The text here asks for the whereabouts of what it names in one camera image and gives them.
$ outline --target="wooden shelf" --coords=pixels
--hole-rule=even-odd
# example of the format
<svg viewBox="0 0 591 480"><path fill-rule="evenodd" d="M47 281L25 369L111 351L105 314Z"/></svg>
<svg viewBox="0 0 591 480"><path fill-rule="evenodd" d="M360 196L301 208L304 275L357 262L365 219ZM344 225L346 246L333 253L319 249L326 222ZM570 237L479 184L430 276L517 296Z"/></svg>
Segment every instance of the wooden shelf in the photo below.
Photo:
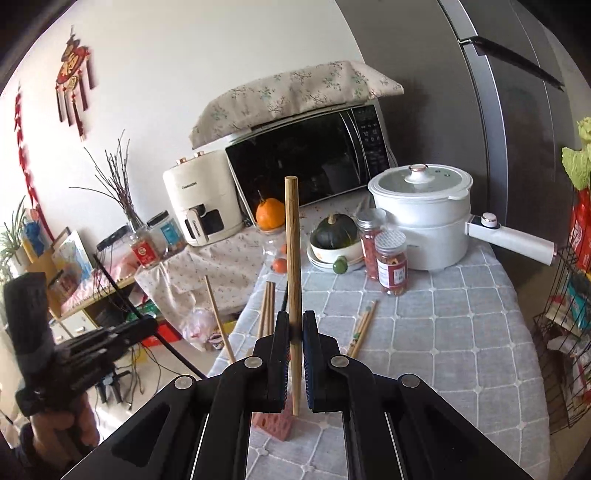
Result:
<svg viewBox="0 0 591 480"><path fill-rule="evenodd" d="M132 275L130 277L124 278L121 281L118 281L117 286L119 288L125 288L134 282L135 282L135 277ZM94 293L91 297L88 297L86 300L79 303L74 308L72 308L72 309L68 310L67 312L65 312L64 314L62 314L62 316L57 318L57 320L59 320L61 322L62 320L65 320L66 318L74 315L75 313L78 313L81 310L84 310L85 308L91 306L93 303L96 303L97 301L104 299L113 293L115 293L115 289L111 285L109 285L108 287L105 287L105 288L101 287L100 292Z"/></svg>

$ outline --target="stainless steel refrigerator door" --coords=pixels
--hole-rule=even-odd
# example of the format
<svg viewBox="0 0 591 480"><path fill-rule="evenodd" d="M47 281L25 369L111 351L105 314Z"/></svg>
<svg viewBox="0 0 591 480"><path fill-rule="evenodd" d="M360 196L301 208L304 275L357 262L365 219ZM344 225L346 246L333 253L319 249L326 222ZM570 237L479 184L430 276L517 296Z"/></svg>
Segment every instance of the stainless steel refrigerator door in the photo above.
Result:
<svg viewBox="0 0 591 480"><path fill-rule="evenodd" d="M475 213L488 206L486 142L462 48L434 0L336 0L364 61L400 82L379 100L399 165L440 163L474 178Z"/></svg>
<svg viewBox="0 0 591 480"><path fill-rule="evenodd" d="M506 174L505 224L563 244L568 231L571 187L554 146L553 116L547 93L554 87L514 65L478 55L474 45L464 48L486 112L493 211L503 208ZM492 79L497 99L487 102L487 98L494 97ZM506 161L502 155L495 158L491 154L491 147L503 144L499 134L501 119Z"/></svg>
<svg viewBox="0 0 591 480"><path fill-rule="evenodd" d="M509 0L439 0L459 40L482 37L537 64Z"/></svg>

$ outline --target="black cable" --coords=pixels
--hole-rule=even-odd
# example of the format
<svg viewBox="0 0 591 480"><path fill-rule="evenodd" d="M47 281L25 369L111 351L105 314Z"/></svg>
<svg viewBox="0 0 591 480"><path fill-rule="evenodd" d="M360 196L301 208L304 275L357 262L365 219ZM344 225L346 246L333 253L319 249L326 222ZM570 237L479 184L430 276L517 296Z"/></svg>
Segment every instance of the black cable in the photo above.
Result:
<svg viewBox="0 0 591 480"><path fill-rule="evenodd" d="M121 289L117 286L117 283L115 282L115 280L113 280L113 278L111 277L109 272L107 272L105 266L100 262L99 258L96 256L96 254L93 254L93 257L94 257L97 265L99 266L100 270L103 272L106 279L110 282L110 284L112 285L113 289L117 292L119 297L128 305L128 307L131 309L131 311L133 313L135 313L137 318L139 318L139 319L143 318L143 315L138 311L137 308L135 308L135 305L133 303L131 303L128 298L125 298L125 296L121 294ZM170 353L172 353L191 372L193 372L195 375L197 375L202 380L207 378L207 375L205 375L203 372L201 372L201 370L199 370L191 362L189 362L185 357L183 357L179 352L177 352L177 350L172 345L170 345L170 343L168 343L162 335L160 335L158 332L155 332L154 336L160 341L160 343L162 343L162 345L164 345L166 350L168 350Z"/></svg>
<svg viewBox="0 0 591 480"><path fill-rule="evenodd" d="M281 302L281 311L282 312L286 312L287 311L287 299L288 299L289 295L287 293L287 284L285 284L285 293L283 294L283 301Z"/></svg>
<svg viewBox="0 0 591 480"><path fill-rule="evenodd" d="M100 417L99 414L96 412L96 408L99 404L99 387L97 387L95 385L95 407L94 407L94 411L95 411L95 417L96 417L96 421L98 422L98 427L100 427Z"/></svg>
<svg viewBox="0 0 591 480"><path fill-rule="evenodd" d="M154 355L154 352L151 350L151 348L149 346L142 345L142 348L145 350L146 355L148 355L148 357L150 358L150 360L152 360L154 363L156 363L157 365L161 366L165 370L168 370L172 374L182 375L182 374L180 374L178 372L175 372L174 370L169 369L168 367L165 367L163 364L161 364L160 362L158 362L158 360L156 360L156 355Z"/></svg>
<svg viewBox="0 0 591 480"><path fill-rule="evenodd" d="M8 415L6 415L2 410L0 410L0 413L2 414L2 416L6 419L6 421L10 424L14 426L14 422L10 419L10 417Z"/></svg>

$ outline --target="dried branch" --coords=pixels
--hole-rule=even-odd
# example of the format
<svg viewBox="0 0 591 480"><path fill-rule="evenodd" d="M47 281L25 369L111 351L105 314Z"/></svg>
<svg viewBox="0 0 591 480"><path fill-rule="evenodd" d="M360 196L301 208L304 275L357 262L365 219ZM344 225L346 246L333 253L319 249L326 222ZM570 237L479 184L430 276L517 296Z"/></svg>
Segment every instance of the dried branch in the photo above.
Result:
<svg viewBox="0 0 591 480"><path fill-rule="evenodd" d="M115 148L115 153L108 153L105 150L105 157L107 162L108 173L101 170L101 168L96 163L95 159L92 157L90 152L85 148L88 156L92 160L93 165L95 166L96 174L95 177L99 181L99 183L103 186L105 191L95 190L91 188L85 187L70 187L74 189L80 190L89 190L91 192L101 193L113 200L115 200L119 206L125 212L125 215L129 219L129 221L133 224L133 226L138 227L143 224L141 219L139 218L138 214L135 212L134 204L131 199L131 194L129 192L129 178L127 175L127 163L129 160L129 142L127 140L127 145L125 148L125 157L123 157L123 148L121 146L121 140L123 139L123 134L125 130L121 133L121 136L117 140L117 147Z"/></svg>
<svg viewBox="0 0 591 480"><path fill-rule="evenodd" d="M103 194L103 195L105 195L105 196L109 197L110 199L113 199L114 201L116 201L117 203L119 203L119 205L123 206L123 205L121 204L121 202L120 202L120 201L119 201L117 198L113 197L112 195L109 195L108 193L102 192L102 191L100 191L100 190L95 190L95 189L87 189L86 187L68 187L68 188L69 188L69 189L78 189L78 190L88 190L89 192L96 192L96 193L101 193L101 194Z"/></svg>

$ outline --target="vase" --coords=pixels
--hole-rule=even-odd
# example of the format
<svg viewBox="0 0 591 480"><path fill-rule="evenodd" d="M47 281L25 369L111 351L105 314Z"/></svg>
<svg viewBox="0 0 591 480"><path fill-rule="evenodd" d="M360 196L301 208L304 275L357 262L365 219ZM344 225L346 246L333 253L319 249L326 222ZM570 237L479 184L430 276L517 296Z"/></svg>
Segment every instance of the vase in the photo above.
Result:
<svg viewBox="0 0 591 480"><path fill-rule="evenodd" d="M27 271L29 265L31 265L31 261L29 260L24 247L21 245L8 261L8 268L10 268L12 276L17 278Z"/></svg>

